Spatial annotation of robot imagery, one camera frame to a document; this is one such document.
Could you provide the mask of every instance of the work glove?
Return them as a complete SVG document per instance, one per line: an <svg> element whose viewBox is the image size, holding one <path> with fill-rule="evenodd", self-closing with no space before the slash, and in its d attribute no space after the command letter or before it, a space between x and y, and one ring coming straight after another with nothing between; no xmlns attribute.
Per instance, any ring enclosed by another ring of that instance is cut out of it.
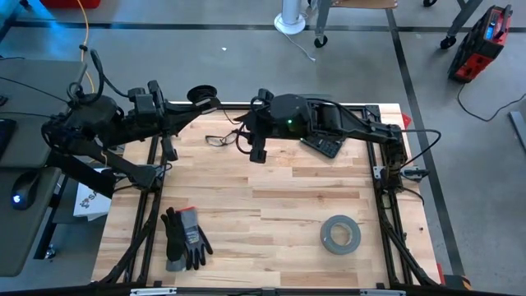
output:
<svg viewBox="0 0 526 296"><path fill-rule="evenodd" d="M210 255L214 253L205 233L197 223L197 211L195 207L180 210L184 233L187 237L186 245L188 250L187 270L193 266L199 269L199 264L206 265L205 249Z"/></svg>
<svg viewBox="0 0 526 296"><path fill-rule="evenodd" d="M168 239L166 244L167 270L183 271L187 261L187 246L181 213L170 207L166 210L166 215L161 215L161 220L166 227L166 238Z"/></svg>

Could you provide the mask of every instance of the yellow cable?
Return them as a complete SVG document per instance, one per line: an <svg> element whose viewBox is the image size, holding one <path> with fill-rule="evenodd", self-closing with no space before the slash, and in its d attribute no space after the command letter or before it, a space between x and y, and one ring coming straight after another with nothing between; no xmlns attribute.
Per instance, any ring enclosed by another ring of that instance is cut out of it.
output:
<svg viewBox="0 0 526 296"><path fill-rule="evenodd" d="M86 46L88 44L88 38L90 37L90 24L88 23L88 16L85 14L84 7L82 6L81 0L76 0L79 3L79 6L82 10L82 15L84 15L84 23L85 23L85 38L84 43L82 45ZM84 62L84 50L81 49L81 62ZM93 81L91 80L91 76L88 73L88 70L85 71L85 76L88 77L88 80L90 81L91 85L91 93L95 93L95 86L93 85Z"/></svg>

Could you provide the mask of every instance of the gray floor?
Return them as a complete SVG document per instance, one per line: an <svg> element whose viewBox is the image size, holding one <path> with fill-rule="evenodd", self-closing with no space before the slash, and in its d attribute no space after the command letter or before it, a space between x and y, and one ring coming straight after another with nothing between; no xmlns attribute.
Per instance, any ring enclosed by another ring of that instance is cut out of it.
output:
<svg viewBox="0 0 526 296"><path fill-rule="evenodd" d="M404 26L448 26L459 11L453 0L439 1L431 8L423 8L420 0L399 2L394 15L397 24ZM522 0L487 0L467 25L493 3L508 2L514 6L512 25L525 26L521 14L526 2ZM269 25L279 9L279 0L152 0L148 4L112 0L102 1L88 17L93 22ZM77 11L48 12L37 2L32 12L19 19L40 18L82 22ZM333 9L329 25L387 25L387 20L382 10ZM0 54L76 60L84 33L59 27L11 28L0 44ZM316 63L272 30L93 29L90 47L99 51L109 79L122 90L157 79L165 96L173 100L184 99L193 86L211 84L223 101L248 101L258 88L265 87L277 94L328 94L340 102L398 103L411 115L390 33L326 34L329 43L323 49L312 46L311 31L293 37L316 57ZM506 116L520 104L490 123L463 113L455 101L459 85L446 79L456 47L440 51L443 37L400 34L424 124L443 133L433 156L464 268L475 289L526 294L526 227L522 218L526 189L521 186L526 154ZM509 37L500 57L465 87L462 99L468 108L489 117L526 91L525 45L525 34ZM130 107L128 102L119 103ZM522 108L526 111L526 102ZM420 150L415 138L410 138L410 144L413 151ZM436 257L447 273L450 267L427 182L421 189L427 200ZM100 224L58 229L53 242L61 249L59 256L53 262L28 260L22 275L0 279L0 290L87 283L101 231ZM78 239L64 239L72 235ZM51 271L56 273L53 278L48 276Z"/></svg>

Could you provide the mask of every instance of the wooden tabletop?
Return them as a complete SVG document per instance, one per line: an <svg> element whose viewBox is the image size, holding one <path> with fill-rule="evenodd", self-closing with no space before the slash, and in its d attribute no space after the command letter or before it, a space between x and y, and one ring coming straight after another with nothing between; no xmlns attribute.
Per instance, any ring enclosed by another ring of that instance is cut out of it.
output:
<svg viewBox="0 0 526 296"><path fill-rule="evenodd" d="M397 104L379 106L383 123L403 126ZM242 113L228 112L230 117ZM166 271L167 239L158 219L148 282L229 288L374 288L378 282L387 284L366 143L348 139L330 160L298 141L267 140L266 164L254 164L235 145L205 143L205 135L224 136L234 128L218 111L199 117L173 138L179 160L173 162L164 181L160 212L170 206L195 206L214 255L207 255L206 266L198 271ZM241 143L248 150L243 139ZM124 157L145 164L149 147L148 141L130 143ZM418 191L414 183L404 186ZM398 194L398 200L408 248L438 281L422 202L409 192ZM139 192L134 189L113 196L93 280L107 275L129 246L138 201ZM347 215L358 222L362 242L355 252L337 256L321 245L321 225L333 215ZM393 253L397 274L403 279L398 253ZM135 276L142 256L141 249Z"/></svg>

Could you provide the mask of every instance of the gray tape roll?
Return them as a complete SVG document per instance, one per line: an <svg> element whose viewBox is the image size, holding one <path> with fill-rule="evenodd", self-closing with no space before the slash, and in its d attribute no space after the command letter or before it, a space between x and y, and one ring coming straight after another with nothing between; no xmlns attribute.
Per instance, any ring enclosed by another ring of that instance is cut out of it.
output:
<svg viewBox="0 0 526 296"><path fill-rule="evenodd" d="M344 246L337 244L330 236L330 230L336 225L340 225L349 231L352 236L350 242ZM354 252L360 245L362 234L358 224L346 215L336 215L330 217L322 226L320 231L321 243L331 253L336 255L345 255Z"/></svg>

